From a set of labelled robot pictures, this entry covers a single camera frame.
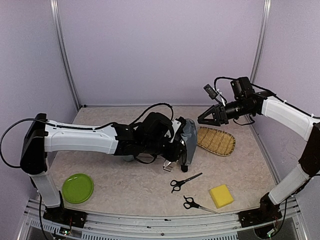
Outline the grey zipper pouch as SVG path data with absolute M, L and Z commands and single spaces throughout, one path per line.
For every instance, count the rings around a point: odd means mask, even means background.
M 186 118 L 185 120 L 186 124 L 183 127 L 181 134 L 182 140 L 185 145 L 185 154 L 182 157 L 182 162 L 180 165 L 180 168 L 184 173 L 188 171 L 188 167 L 193 161 L 198 143 L 198 132 L 195 122 L 190 118 Z

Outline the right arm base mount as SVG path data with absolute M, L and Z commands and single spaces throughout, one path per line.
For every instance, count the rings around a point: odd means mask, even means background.
M 238 213 L 238 218 L 242 228 L 275 221 L 276 219 L 281 219 L 282 216 L 283 215 L 280 210 L 264 212 L 260 208 L 244 210 Z

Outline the gold black hair clipper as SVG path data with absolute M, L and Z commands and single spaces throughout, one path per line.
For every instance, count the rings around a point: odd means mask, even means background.
M 163 163 L 163 170 L 164 171 L 167 171 L 167 172 L 171 172 L 173 167 L 175 165 L 175 162 L 174 161 L 169 161 L 169 160 L 165 160 L 164 163 Z

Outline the black handled scissors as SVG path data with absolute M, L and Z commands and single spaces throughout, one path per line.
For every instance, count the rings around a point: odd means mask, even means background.
M 203 174 L 203 173 L 200 172 L 200 173 L 198 173 L 198 174 L 196 174 L 196 175 L 194 175 L 194 176 L 191 176 L 191 177 L 189 177 L 189 178 L 187 178 L 187 179 L 184 179 L 184 180 L 175 180 L 175 179 L 173 179 L 173 180 L 170 182 L 170 186 L 172 187 L 171 193 L 173 193 L 173 192 L 179 192 L 179 191 L 181 190 L 181 186 L 182 186 L 182 185 L 184 185 L 185 183 L 187 183 L 187 182 L 189 182 L 189 181 L 191 181 L 191 180 L 193 180 L 193 179 L 201 176 L 202 174 Z
M 213 214 L 219 214 L 219 212 L 217 211 L 214 211 L 212 209 L 209 209 L 207 207 L 204 207 L 198 203 L 196 203 L 194 201 L 194 198 L 193 197 L 186 197 L 185 195 L 183 196 L 185 202 L 183 203 L 183 206 L 186 210 L 189 210 L 191 208 L 195 208 L 195 209 L 201 209 L 201 210 L 204 210 L 206 212 L 210 212 L 210 213 L 213 213 Z

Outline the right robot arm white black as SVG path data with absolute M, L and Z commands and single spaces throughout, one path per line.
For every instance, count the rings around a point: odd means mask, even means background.
M 255 216 L 260 222 L 266 222 L 278 213 L 280 203 L 320 174 L 320 119 L 280 99 L 269 89 L 261 87 L 256 92 L 257 86 L 248 77 L 229 78 L 229 81 L 234 101 L 218 101 L 197 118 L 199 124 L 219 127 L 244 115 L 261 115 L 284 125 L 306 141 L 297 166 L 260 199 Z

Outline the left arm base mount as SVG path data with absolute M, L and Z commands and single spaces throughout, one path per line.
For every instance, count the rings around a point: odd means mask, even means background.
M 43 214 L 45 220 L 59 223 L 62 225 L 84 228 L 87 219 L 87 213 L 84 211 L 78 211 L 73 209 L 65 208 L 63 210 L 54 210 L 48 208 Z

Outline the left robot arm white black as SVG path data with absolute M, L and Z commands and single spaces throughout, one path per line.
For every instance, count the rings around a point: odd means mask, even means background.
M 58 151 L 99 152 L 114 156 L 149 154 L 169 162 L 180 162 L 187 169 L 187 141 L 183 137 L 187 122 L 183 117 L 169 119 L 159 112 L 149 113 L 143 121 L 117 122 L 103 126 L 65 124 L 39 113 L 24 137 L 20 166 L 39 191 L 50 214 L 63 223 L 70 218 L 62 194 L 49 174 L 47 153 Z

